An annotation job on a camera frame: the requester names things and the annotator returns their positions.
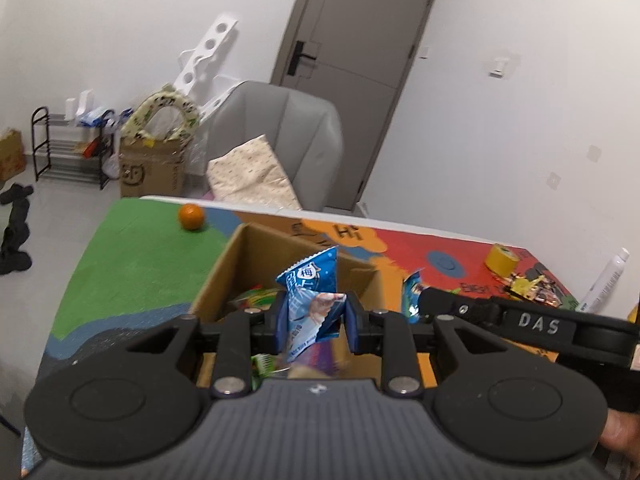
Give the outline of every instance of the black sock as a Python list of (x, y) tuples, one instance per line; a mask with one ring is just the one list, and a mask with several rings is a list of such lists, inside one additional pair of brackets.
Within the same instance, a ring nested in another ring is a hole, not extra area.
[(0, 276), (14, 272), (14, 270), (27, 270), (31, 265), (31, 257), (24, 251), (0, 252)]
[(14, 270), (27, 270), (32, 265), (31, 257), (19, 250), (30, 234), (26, 222), (28, 213), (29, 200), (27, 198), (21, 197), (13, 200), (9, 223), (4, 229), (4, 236), (0, 244), (0, 275), (14, 272)]
[(21, 198), (27, 198), (33, 193), (33, 186), (21, 186), (20, 184), (13, 184), (4, 193), (0, 193), (0, 204), (5, 205)]

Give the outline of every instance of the door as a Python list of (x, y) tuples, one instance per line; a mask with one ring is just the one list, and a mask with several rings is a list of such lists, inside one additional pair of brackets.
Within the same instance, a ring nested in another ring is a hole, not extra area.
[(359, 198), (431, 1), (305, 0), (302, 16), (289, 24), (297, 32), (283, 44), (286, 63), (274, 82), (331, 101), (342, 121), (344, 156), (331, 207), (351, 210)]

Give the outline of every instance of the gray armchair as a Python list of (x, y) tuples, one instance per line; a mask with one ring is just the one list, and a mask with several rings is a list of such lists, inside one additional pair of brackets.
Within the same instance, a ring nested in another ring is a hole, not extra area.
[(335, 107), (297, 90), (247, 81), (211, 119), (207, 160), (265, 135), (287, 173), (300, 205), (322, 211), (342, 160)]

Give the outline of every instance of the blue snack bag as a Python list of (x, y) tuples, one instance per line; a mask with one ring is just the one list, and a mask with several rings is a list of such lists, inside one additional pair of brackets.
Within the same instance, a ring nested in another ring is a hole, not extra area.
[(292, 362), (313, 343), (338, 335), (335, 322), (344, 312), (346, 294), (297, 287), (287, 295), (289, 313), (286, 355)]
[(337, 260), (338, 248), (331, 247), (300, 260), (280, 273), (276, 282), (286, 287), (289, 292), (298, 287), (316, 292), (336, 292)]
[(420, 293), (427, 288), (420, 281), (420, 270), (416, 270), (404, 282), (402, 282), (402, 300), (400, 311), (407, 316), (409, 323), (415, 323), (420, 317), (418, 310), (418, 298)]

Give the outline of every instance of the toy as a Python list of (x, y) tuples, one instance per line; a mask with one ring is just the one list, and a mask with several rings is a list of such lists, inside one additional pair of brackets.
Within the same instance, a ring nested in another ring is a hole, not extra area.
[(185, 204), (178, 211), (180, 225), (187, 231), (195, 231), (204, 225), (204, 210), (195, 204)]
[(534, 280), (528, 280), (521, 274), (511, 274), (501, 282), (505, 285), (504, 291), (513, 298), (535, 301), (553, 308), (558, 308), (562, 304), (555, 291), (556, 282), (544, 274), (540, 274)]

